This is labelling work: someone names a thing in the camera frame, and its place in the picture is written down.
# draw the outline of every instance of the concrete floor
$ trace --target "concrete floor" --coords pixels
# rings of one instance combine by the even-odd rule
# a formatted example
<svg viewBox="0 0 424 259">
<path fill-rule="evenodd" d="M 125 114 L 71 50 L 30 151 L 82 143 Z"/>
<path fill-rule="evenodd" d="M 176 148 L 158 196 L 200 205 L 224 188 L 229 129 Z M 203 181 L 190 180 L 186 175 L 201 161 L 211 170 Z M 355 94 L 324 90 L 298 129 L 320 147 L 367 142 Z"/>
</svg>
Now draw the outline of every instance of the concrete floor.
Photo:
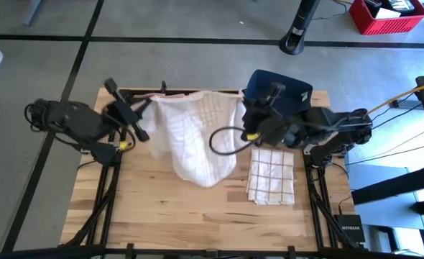
<svg viewBox="0 0 424 259">
<path fill-rule="evenodd" d="M 96 2 L 45 0 L 33 26 L 27 28 L 20 24 L 28 1 L 0 0 L 0 34 L 82 36 Z M 290 26 L 298 3 L 107 0 L 93 35 L 276 40 Z M 341 6 L 322 0 L 316 16 L 340 12 Z M 407 34 L 363 36 L 346 14 L 314 21 L 307 40 L 424 43 L 424 20 Z M 43 138 L 29 131 L 23 108 L 37 98 L 59 98 L 79 45 L 0 40 L 5 57 L 0 65 L 0 244 Z M 328 90 L 336 111 L 370 109 L 415 86 L 415 78 L 424 76 L 424 50 L 307 47 L 301 55 L 289 56 L 274 46 L 92 42 L 70 99 L 92 106 L 102 81 L 110 76 L 124 87 L 158 87 L 166 80 L 171 88 L 238 89 L 256 69 Z M 399 112 L 389 112 L 382 121 Z M 407 114 L 379 128 L 368 145 L 352 150 L 350 161 L 386 151 L 423 130 L 424 114 Z M 412 145 L 424 145 L 424 140 L 401 148 Z M 414 157 L 371 164 L 418 167 Z M 53 145 L 16 249 L 56 246 L 79 160 L 69 147 Z"/>
</svg>

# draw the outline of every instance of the red plastic bin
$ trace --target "red plastic bin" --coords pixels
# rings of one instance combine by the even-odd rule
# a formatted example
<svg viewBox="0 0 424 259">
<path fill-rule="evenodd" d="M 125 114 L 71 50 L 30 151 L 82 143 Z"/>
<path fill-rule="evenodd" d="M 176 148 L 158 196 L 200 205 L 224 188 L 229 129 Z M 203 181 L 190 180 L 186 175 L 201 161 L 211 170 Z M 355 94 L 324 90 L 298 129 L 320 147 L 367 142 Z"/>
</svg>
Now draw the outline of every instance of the red plastic bin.
<svg viewBox="0 0 424 259">
<path fill-rule="evenodd" d="M 424 18 L 424 6 L 419 0 L 410 0 L 415 7 L 414 15 L 391 19 L 375 19 L 364 0 L 354 0 L 349 13 L 362 35 L 409 32 Z"/>
</svg>

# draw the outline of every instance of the plaid dish towel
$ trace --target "plaid dish towel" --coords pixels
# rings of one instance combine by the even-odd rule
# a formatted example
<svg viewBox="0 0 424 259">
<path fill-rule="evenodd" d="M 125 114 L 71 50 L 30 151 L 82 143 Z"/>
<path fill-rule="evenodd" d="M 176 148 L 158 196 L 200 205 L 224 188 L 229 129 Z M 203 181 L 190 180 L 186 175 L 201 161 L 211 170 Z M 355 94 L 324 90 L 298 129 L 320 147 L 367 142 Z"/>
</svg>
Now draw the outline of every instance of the plaid dish towel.
<svg viewBox="0 0 424 259">
<path fill-rule="evenodd" d="M 247 182 L 250 201 L 258 205 L 293 205 L 294 155 L 283 150 L 256 148 Z"/>
</svg>

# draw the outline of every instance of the wooden table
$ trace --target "wooden table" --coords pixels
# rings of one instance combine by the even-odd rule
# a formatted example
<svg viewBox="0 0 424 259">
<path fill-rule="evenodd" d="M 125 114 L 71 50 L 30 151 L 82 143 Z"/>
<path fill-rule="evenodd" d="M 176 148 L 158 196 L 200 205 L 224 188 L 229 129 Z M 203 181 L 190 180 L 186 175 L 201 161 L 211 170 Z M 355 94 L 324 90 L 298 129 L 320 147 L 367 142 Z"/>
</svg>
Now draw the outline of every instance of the wooden table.
<svg viewBox="0 0 424 259">
<path fill-rule="evenodd" d="M 95 106 L 101 111 L 112 97 L 101 88 Z M 326 91 L 314 91 L 313 106 L 330 106 Z M 308 186 L 300 150 L 295 153 L 293 206 L 257 206 L 247 200 L 250 149 L 238 154 L 234 172 L 211 188 L 202 188 L 177 177 L 171 158 L 154 159 L 149 143 L 123 155 L 107 247 L 140 249 L 217 249 L 316 251 Z M 91 160 L 83 156 L 82 163 Z M 67 242 L 91 215 L 101 166 L 78 171 L 61 242 Z M 326 169 L 326 183 L 333 214 L 351 193 L 346 174 L 338 167 Z M 341 204 L 353 214 L 349 199 Z M 326 221 L 319 212 L 324 244 L 328 246 Z M 102 220 L 96 236 L 100 237 Z"/>
</svg>

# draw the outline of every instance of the white towel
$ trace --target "white towel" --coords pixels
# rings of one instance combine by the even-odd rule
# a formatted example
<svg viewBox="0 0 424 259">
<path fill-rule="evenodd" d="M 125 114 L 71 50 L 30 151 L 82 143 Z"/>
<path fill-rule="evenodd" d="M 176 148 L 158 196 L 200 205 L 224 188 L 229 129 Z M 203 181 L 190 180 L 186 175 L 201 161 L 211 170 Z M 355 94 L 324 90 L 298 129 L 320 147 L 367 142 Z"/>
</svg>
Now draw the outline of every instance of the white towel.
<svg viewBox="0 0 424 259">
<path fill-rule="evenodd" d="M 293 205 L 294 155 L 283 150 L 254 148 L 247 193 L 258 205 Z"/>
<path fill-rule="evenodd" d="M 143 113 L 141 127 L 151 132 L 152 154 L 172 153 L 177 175 L 203 187 L 211 187 L 236 167 L 236 155 L 222 156 L 208 146 L 212 132 L 220 127 L 243 127 L 242 94 L 200 91 L 187 96 L 153 96 Z M 214 136 L 213 147 L 228 152 L 245 145 L 241 132 L 226 130 Z"/>
</svg>

